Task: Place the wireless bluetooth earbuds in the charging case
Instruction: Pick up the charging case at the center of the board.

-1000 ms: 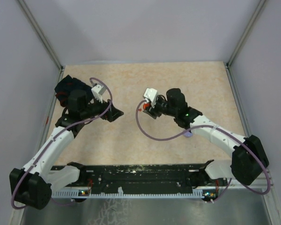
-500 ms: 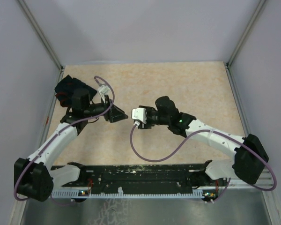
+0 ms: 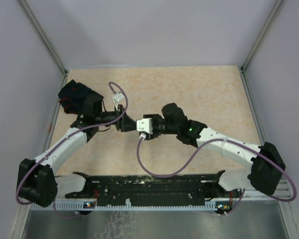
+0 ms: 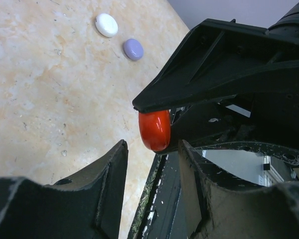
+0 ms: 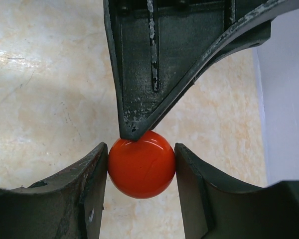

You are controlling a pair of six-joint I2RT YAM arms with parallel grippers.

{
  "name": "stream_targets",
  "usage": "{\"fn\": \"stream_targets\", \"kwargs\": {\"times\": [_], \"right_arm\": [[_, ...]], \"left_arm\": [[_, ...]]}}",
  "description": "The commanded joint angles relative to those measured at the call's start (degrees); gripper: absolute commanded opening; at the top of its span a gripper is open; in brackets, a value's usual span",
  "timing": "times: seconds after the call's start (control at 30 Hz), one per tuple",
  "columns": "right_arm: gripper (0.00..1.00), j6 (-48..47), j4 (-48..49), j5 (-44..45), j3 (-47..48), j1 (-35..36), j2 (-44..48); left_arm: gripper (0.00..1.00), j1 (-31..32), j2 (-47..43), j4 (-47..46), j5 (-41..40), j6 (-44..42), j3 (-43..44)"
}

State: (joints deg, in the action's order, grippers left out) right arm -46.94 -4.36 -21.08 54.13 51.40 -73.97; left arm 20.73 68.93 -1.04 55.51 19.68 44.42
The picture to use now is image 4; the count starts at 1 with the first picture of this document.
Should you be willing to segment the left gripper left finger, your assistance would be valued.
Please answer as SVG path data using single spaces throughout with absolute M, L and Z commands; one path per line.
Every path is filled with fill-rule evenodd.
M 0 177 L 0 239 L 116 239 L 119 236 L 128 145 L 53 185 Z

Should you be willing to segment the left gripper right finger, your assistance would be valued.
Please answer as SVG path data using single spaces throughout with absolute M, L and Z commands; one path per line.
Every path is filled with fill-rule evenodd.
M 190 239 L 299 239 L 299 181 L 270 187 L 243 180 L 178 143 Z

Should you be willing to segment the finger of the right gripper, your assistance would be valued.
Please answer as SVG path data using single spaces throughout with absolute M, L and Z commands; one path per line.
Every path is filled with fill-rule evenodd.
M 217 103 L 191 106 L 171 126 L 170 143 L 157 154 L 177 151 L 185 140 L 195 149 L 244 150 L 299 165 L 299 133 L 248 118 Z
M 299 21 L 269 29 L 203 21 L 133 106 L 147 113 L 251 93 L 299 94 Z

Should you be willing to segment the orange earbud case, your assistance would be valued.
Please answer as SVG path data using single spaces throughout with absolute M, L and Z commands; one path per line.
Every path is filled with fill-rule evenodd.
M 170 143 L 170 111 L 139 113 L 139 130 L 145 147 L 152 151 L 162 151 Z

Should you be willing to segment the purple earbud case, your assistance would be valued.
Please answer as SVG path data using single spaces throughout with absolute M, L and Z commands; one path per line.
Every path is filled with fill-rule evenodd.
M 144 49 L 141 43 L 133 38 L 126 40 L 123 49 L 128 58 L 132 61 L 140 60 L 144 55 Z

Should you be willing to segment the white earbud charging case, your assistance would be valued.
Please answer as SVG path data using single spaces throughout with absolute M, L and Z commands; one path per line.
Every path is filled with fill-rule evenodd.
M 107 13 L 101 13 L 95 18 L 96 29 L 105 37 L 111 38 L 118 33 L 116 20 Z

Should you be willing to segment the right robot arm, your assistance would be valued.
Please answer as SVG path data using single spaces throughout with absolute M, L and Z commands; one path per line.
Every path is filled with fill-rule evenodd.
M 270 28 L 206 19 L 189 31 L 135 110 L 183 109 L 168 146 L 245 150 L 299 165 L 299 3 Z

